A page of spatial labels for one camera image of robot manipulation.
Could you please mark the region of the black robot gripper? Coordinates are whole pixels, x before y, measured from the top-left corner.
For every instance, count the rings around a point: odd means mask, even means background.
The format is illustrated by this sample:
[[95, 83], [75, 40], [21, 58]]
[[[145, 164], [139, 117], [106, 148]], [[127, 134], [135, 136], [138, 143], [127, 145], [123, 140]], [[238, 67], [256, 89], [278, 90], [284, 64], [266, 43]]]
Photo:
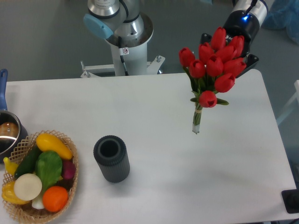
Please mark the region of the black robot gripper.
[[[250, 45], [260, 29], [260, 24], [255, 16], [251, 14], [246, 15], [244, 10], [237, 10], [229, 15], [223, 28], [226, 30], [226, 40], [228, 43], [230, 43], [235, 36], [244, 37], [244, 46], [241, 56], [245, 56], [250, 51]], [[211, 39], [212, 36], [210, 34], [203, 33], [200, 38], [200, 44], [210, 44]], [[245, 60], [246, 68], [236, 78], [241, 77], [253, 69], [258, 62], [258, 56], [248, 54]]]

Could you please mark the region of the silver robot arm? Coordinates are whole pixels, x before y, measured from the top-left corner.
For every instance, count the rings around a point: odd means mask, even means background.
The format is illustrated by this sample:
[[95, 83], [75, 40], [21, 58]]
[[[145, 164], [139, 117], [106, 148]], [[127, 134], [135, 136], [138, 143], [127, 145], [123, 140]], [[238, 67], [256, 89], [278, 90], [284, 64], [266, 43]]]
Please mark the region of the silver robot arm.
[[[245, 71], [252, 69], [258, 57], [249, 48], [257, 35], [269, 7], [273, 2], [265, 0], [230, 0], [234, 8], [224, 24], [226, 39], [237, 35], [245, 38]], [[147, 43], [153, 35], [151, 19], [140, 12], [137, 0], [89, 0], [88, 13], [84, 15], [85, 27], [95, 36], [105, 40], [111, 48], [113, 64], [82, 66], [82, 77], [94, 77], [97, 73], [113, 72], [116, 76], [159, 74], [165, 58], [158, 55], [147, 60]]]

